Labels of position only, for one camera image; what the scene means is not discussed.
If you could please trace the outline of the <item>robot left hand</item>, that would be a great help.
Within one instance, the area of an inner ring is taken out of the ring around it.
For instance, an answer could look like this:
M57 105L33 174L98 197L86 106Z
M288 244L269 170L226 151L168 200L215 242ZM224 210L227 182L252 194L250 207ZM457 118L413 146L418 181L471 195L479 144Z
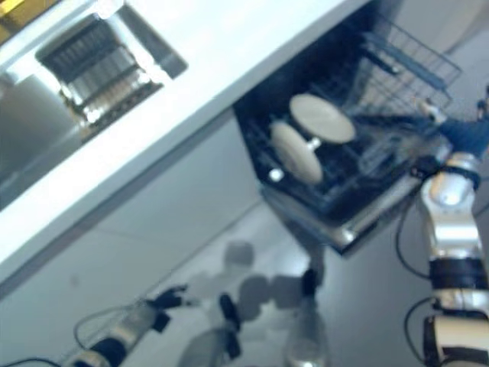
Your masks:
M178 307L198 307L201 302L199 299L186 296L188 284L179 284L162 291L148 303L161 310L169 310Z

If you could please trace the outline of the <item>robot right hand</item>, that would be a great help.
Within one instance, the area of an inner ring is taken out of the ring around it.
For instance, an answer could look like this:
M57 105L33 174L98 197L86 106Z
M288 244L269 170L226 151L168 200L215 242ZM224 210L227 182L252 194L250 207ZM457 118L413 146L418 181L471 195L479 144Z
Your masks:
M467 153L478 159L483 158L488 150L487 97L477 101L477 115L472 121L462 121L446 115L429 99L421 99L416 105L418 110L448 139L455 153Z

